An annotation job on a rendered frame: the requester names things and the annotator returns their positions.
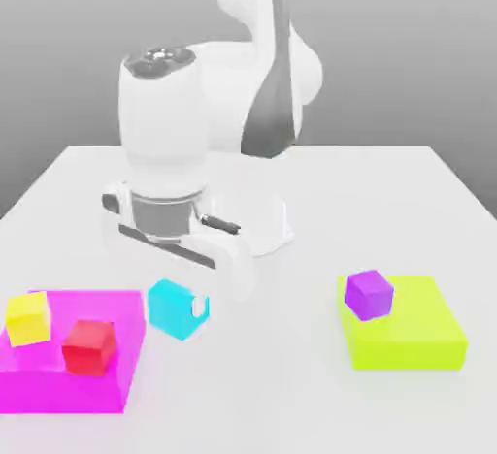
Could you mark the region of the small purple cube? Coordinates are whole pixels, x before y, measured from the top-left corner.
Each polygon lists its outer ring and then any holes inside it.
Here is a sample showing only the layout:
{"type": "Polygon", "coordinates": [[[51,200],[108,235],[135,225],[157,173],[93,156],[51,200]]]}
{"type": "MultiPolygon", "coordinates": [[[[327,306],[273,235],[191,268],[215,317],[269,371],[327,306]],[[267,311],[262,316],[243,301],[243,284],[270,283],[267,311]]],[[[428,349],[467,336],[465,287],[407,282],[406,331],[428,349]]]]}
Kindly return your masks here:
{"type": "Polygon", "coordinates": [[[377,270],[347,276],[344,302],[360,321],[390,314],[394,287],[377,270]]]}

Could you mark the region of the large magenta box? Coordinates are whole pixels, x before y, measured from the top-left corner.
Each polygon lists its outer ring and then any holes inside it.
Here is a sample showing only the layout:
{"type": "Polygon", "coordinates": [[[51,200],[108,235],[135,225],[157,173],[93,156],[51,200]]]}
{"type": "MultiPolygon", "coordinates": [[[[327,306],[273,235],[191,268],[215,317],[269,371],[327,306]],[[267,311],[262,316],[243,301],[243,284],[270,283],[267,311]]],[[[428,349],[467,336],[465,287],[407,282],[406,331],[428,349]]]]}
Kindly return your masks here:
{"type": "Polygon", "coordinates": [[[136,290],[49,291],[51,340],[12,347],[0,333],[0,414],[122,413],[146,332],[136,290]],[[102,376],[70,373],[62,343],[79,320],[114,324],[116,355],[102,376]]]}

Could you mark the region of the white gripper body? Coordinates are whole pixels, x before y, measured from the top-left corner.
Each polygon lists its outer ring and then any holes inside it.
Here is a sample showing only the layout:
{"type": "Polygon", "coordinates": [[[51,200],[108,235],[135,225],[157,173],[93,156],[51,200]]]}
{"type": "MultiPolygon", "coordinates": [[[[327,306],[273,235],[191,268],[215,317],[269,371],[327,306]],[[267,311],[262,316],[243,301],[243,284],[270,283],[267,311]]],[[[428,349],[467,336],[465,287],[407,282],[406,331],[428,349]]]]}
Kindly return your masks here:
{"type": "Polygon", "coordinates": [[[162,278],[194,295],[241,302],[256,281],[252,255],[238,236],[196,222],[178,244],[153,244],[125,230],[112,214],[102,217],[106,252],[123,272],[145,287],[162,278]]]}

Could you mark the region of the small cyan cube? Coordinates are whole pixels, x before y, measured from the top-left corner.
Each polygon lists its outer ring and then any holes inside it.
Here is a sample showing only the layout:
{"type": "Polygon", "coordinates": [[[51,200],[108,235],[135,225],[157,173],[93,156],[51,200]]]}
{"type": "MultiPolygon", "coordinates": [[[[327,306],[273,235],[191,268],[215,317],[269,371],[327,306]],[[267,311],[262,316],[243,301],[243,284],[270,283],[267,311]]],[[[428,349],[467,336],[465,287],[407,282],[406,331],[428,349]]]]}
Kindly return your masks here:
{"type": "Polygon", "coordinates": [[[204,315],[192,316],[191,303],[195,294],[169,279],[162,279],[148,292],[149,323],[179,340],[189,339],[210,317],[210,298],[204,315]]]}

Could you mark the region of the small yellow cube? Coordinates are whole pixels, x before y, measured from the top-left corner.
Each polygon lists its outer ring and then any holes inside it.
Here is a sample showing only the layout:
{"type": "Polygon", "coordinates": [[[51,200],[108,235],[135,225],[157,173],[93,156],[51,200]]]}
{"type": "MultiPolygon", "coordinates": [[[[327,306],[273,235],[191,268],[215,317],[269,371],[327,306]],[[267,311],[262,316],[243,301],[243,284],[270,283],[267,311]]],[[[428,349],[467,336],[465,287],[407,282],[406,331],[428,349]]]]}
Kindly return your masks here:
{"type": "Polygon", "coordinates": [[[6,327],[11,347],[49,341],[51,311],[46,291],[18,295],[9,299],[6,327]]]}

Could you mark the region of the large lime box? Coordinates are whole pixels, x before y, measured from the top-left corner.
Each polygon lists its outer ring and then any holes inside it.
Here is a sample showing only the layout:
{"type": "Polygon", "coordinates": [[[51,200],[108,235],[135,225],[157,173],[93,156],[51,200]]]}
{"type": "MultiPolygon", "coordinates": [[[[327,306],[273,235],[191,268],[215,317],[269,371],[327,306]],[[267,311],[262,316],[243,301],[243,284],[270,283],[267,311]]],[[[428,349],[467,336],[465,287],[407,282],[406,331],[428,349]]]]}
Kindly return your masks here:
{"type": "Polygon", "coordinates": [[[345,303],[338,277],[337,306],[356,370],[460,370],[468,340],[431,276],[388,276],[391,313],[360,321],[345,303]]]}

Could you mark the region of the small red cube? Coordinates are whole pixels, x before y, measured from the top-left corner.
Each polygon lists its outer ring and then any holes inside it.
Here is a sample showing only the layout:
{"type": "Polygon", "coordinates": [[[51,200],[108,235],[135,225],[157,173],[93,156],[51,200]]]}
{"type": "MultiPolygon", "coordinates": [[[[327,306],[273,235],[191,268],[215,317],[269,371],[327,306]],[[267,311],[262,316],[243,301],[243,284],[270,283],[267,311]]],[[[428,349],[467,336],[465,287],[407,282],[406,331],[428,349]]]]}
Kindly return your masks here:
{"type": "Polygon", "coordinates": [[[62,343],[69,373],[103,376],[116,354],[115,326],[112,322],[79,320],[62,343]]]}

